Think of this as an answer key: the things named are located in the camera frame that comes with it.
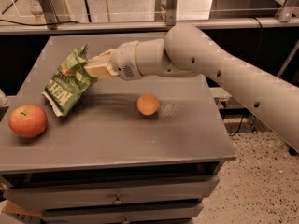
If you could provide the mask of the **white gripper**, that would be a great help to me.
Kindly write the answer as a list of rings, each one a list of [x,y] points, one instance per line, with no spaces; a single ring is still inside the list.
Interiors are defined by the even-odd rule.
[[[84,69],[89,76],[103,80],[111,80],[116,76],[123,80],[139,80],[143,76],[140,74],[136,63],[135,50],[137,45],[138,41],[133,41],[123,43],[116,49],[106,50],[92,57]]]

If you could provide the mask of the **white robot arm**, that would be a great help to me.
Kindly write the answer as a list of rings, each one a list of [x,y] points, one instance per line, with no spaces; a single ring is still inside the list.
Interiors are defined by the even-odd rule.
[[[162,38],[123,43],[91,58],[84,69],[105,80],[203,75],[299,151],[299,88],[236,58],[193,25],[177,24]]]

